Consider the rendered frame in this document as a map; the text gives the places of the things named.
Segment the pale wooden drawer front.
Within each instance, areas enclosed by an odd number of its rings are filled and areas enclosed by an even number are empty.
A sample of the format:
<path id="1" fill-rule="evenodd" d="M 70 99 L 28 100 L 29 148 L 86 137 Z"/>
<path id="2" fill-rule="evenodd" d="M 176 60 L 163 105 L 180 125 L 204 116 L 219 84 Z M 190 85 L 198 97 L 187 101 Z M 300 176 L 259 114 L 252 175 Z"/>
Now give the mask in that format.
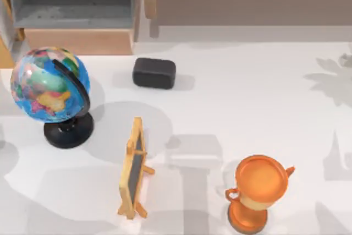
<path id="1" fill-rule="evenodd" d="M 31 48 L 61 47 L 76 55 L 131 55 L 132 29 L 25 29 Z"/>

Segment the blue globe on black stand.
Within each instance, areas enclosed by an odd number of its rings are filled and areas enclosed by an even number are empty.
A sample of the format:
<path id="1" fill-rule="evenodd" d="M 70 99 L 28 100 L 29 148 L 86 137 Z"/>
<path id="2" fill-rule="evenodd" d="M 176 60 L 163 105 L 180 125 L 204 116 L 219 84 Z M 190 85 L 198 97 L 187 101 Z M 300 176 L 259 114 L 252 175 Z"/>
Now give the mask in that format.
<path id="1" fill-rule="evenodd" d="M 31 50 L 10 79 L 16 105 L 44 123 L 46 140 L 60 149 L 83 144 L 92 134 L 90 78 L 83 62 L 60 47 Z"/>

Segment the black rounded box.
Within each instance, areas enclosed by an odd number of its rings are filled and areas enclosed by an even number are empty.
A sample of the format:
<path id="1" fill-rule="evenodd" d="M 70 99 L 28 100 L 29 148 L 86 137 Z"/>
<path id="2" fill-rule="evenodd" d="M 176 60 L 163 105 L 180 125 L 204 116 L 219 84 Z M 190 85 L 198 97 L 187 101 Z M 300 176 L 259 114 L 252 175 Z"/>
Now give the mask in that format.
<path id="1" fill-rule="evenodd" d="M 176 70 L 175 63 L 170 60 L 137 58 L 132 79 L 140 87 L 168 90 L 175 84 Z"/>

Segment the orange trophy cup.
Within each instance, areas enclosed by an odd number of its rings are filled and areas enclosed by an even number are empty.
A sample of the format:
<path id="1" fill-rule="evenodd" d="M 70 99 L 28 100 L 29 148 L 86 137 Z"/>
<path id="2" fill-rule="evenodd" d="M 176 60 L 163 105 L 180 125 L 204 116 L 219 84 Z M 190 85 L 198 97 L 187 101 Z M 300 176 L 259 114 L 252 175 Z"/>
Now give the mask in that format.
<path id="1" fill-rule="evenodd" d="M 284 168 L 266 155 L 243 159 L 235 170 L 236 187 L 225 191 L 230 202 L 228 220 L 238 232 L 253 235 L 261 232 L 268 219 L 268 208 L 286 192 L 295 167 Z"/>

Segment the wooden framed blackboard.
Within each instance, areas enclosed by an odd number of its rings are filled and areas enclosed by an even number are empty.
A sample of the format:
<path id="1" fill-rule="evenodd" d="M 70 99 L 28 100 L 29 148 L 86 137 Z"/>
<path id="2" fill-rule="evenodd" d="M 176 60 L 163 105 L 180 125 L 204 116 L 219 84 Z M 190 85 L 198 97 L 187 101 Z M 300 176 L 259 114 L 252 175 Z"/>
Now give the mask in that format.
<path id="1" fill-rule="evenodd" d="M 126 155 L 119 180 L 122 204 L 117 211 L 119 215 L 124 215 L 129 220 L 132 220 L 136 214 L 142 218 L 147 217 L 147 211 L 139 202 L 139 193 L 144 173 L 153 175 L 155 170 L 145 164 L 146 156 L 142 119 L 135 117 L 126 144 Z"/>

